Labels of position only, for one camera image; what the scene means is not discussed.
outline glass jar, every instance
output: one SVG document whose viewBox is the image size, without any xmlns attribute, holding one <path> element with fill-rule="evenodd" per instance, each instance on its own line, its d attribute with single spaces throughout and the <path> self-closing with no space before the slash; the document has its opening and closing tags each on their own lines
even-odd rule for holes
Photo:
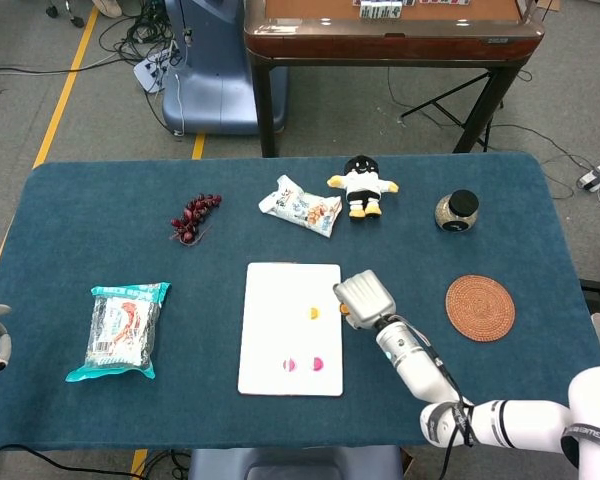
<svg viewBox="0 0 600 480">
<path fill-rule="evenodd" d="M 478 197 L 469 190 L 456 190 L 436 206 L 436 223 L 448 232 L 469 230 L 478 218 Z"/>
</svg>

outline red grapes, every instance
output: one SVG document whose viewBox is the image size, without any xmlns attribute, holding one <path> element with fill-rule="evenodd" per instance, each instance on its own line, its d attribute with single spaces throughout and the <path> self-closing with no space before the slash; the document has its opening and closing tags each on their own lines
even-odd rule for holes
<svg viewBox="0 0 600 480">
<path fill-rule="evenodd" d="M 197 226 L 204 223 L 206 217 L 211 214 L 211 210 L 217 208 L 220 202 L 222 202 L 220 195 L 205 195 L 201 193 L 197 197 L 194 197 L 185 205 L 182 218 L 171 220 L 171 226 L 174 228 L 174 237 L 179 238 L 180 243 L 184 245 L 193 245 L 199 233 Z"/>
</svg>

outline shrimp package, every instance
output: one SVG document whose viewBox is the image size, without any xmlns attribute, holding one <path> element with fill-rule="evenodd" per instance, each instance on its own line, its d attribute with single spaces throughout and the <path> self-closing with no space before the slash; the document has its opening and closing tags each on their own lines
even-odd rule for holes
<svg viewBox="0 0 600 480">
<path fill-rule="evenodd" d="M 278 190 L 265 197 L 258 207 L 262 213 L 301 225 L 329 238 L 342 210 L 342 199 L 306 193 L 289 177 L 282 175 L 278 178 Z"/>
<path fill-rule="evenodd" d="M 139 370 L 155 378 L 151 352 L 169 283 L 94 287 L 95 306 L 84 365 L 67 382 Z"/>
</svg>

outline white board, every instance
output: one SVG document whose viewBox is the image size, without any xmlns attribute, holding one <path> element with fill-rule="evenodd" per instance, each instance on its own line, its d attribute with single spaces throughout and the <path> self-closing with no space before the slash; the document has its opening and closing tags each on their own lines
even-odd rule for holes
<svg viewBox="0 0 600 480">
<path fill-rule="evenodd" d="M 247 267 L 238 391 L 249 395 L 342 395 L 338 265 Z"/>
</svg>

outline black and white plush toy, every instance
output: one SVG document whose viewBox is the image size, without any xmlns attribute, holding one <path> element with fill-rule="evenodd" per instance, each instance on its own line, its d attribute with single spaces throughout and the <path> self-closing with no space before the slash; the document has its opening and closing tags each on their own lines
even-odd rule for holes
<svg viewBox="0 0 600 480">
<path fill-rule="evenodd" d="M 334 175 L 327 181 L 333 188 L 346 190 L 349 217 L 360 219 L 379 217 L 380 197 L 383 193 L 398 193 L 398 185 L 378 178 L 378 162 L 365 155 L 358 155 L 344 166 L 344 176 Z"/>
</svg>

